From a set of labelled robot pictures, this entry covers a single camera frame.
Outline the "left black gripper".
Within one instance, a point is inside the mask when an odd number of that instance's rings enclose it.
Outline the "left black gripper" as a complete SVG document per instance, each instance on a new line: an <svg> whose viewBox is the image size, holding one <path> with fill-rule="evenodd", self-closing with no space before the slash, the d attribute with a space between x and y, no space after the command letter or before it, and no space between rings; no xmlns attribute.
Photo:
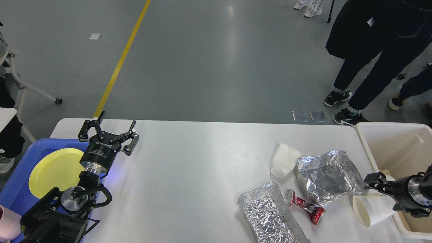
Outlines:
<svg viewBox="0 0 432 243"><path fill-rule="evenodd" d="M85 168L93 167L99 173L110 171L118 152L123 152L127 156L130 156L139 141L139 135L134 130L136 120L132 121L128 131L116 135L102 131L100 125L104 117L105 111L102 110L99 117L93 120L85 120L78 133L78 140L80 142L89 142L86 151L80 159L80 164ZM88 131L91 128L96 130L96 135L89 138Z"/></svg>

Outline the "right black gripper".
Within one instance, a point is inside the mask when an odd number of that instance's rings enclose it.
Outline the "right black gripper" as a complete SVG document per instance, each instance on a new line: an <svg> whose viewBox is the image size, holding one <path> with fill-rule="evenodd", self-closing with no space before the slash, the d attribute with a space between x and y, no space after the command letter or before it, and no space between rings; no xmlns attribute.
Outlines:
<svg viewBox="0 0 432 243"><path fill-rule="evenodd" d="M380 193L394 198L394 211L409 213L414 218L431 214L431 175L412 175L388 182L381 172L369 173L363 180L369 194Z"/></svg>

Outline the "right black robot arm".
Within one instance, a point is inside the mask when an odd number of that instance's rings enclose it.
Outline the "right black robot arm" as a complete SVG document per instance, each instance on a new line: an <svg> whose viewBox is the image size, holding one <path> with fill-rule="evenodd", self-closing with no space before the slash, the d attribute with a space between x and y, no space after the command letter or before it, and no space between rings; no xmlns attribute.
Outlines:
<svg viewBox="0 0 432 243"><path fill-rule="evenodd" d="M429 217L432 201L432 167L426 172L390 181L382 172L366 175L365 190L373 189L392 197L396 203L394 211L409 213L414 218Z"/></svg>

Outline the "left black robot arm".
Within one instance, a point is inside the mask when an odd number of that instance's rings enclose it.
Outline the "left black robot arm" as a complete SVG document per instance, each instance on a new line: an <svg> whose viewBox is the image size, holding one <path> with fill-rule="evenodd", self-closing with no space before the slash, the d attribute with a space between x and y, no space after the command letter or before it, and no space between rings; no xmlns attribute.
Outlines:
<svg viewBox="0 0 432 243"><path fill-rule="evenodd" d="M119 152L130 156L139 141L133 120L128 131L102 131L105 111L85 120L78 133L88 146L80 158L80 180L65 190L54 187L20 220L23 243L79 243L100 220L91 219L92 210L109 205L112 195L101 180L106 177Z"/></svg>

